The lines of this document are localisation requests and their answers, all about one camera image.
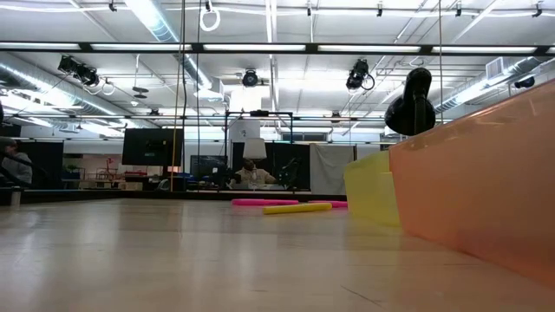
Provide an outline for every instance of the person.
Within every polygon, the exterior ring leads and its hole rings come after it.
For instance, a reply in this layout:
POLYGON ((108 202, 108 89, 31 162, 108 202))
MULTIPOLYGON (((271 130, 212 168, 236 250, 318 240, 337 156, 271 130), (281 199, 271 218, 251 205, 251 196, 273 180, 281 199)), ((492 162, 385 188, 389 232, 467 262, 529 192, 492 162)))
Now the person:
POLYGON ((264 169, 257 169, 254 162, 250 159, 243 159, 243 169, 235 172, 241 177, 241 183, 246 184, 275 184, 276 178, 272 177, 264 169))
MULTIPOLYGON (((5 147, 5 152, 8 155, 13 156, 17 159, 31 162, 31 159, 29 159, 29 156, 27 156, 26 153, 19 152, 19 145, 15 141, 12 144, 5 147)), ((33 169, 30 166, 21 164, 13 159, 4 157, 2 160, 2 167, 6 169, 6 171, 11 173, 11 175, 13 175, 14 177, 20 179, 21 181, 27 184, 31 184, 33 180, 33 169)))

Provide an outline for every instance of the white lampshade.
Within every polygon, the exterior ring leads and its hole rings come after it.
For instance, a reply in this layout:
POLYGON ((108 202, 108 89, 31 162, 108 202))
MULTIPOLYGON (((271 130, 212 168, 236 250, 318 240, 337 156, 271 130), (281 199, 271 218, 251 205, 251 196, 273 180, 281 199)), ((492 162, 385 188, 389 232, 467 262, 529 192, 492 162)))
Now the white lampshade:
POLYGON ((266 146, 264 139, 249 138, 245 142, 245 150, 243 150, 243 158, 245 159, 265 159, 266 146))

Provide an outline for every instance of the pink pool noodle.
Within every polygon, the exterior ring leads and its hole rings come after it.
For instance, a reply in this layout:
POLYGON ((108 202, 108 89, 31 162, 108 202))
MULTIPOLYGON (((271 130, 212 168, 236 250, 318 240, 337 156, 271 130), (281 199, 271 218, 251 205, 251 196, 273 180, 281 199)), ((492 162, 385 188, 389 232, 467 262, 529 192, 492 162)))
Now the pink pool noodle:
POLYGON ((346 201, 340 200, 311 200, 309 203, 330 203, 332 208, 349 208, 346 201))
POLYGON ((236 198, 232 205, 297 205, 298 200, 236 198))

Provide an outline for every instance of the person in gray jacket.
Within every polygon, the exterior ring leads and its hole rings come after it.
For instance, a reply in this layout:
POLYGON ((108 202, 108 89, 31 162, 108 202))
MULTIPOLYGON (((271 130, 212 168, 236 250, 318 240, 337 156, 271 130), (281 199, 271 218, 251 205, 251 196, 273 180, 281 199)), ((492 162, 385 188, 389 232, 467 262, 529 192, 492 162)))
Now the person in gray jacket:
MULTIPOLYGON (((25 160, 31 162, 29 156, 26 153, 19 152, 19 146, 17 142, 6 146, 5 152, 17 159, 25 160)), ((33 180, 33 169, 30 166, 21 164, 13 159, 4 157, 2 160, 2 167, 11 173, 14 177, 20 179, 21 181, 31 184, 33 180)))

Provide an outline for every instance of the television screen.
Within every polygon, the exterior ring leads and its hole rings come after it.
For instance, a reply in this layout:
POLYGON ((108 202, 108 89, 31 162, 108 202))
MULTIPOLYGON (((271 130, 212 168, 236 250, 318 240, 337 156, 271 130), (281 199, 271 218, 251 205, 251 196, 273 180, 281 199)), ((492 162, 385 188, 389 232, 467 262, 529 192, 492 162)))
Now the television screen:
POLYGON ((174 163, 178 166, 182 147, 182 129, 127 129, 121 163, 133 166, 171 166, 174 163))
POLYGON ((212 174, 213 168, 218 170, 225 170, 225 157, 224 156, 210 156, 210 155, 191 155, 191 173, 197 178, 202 178, 212 174))

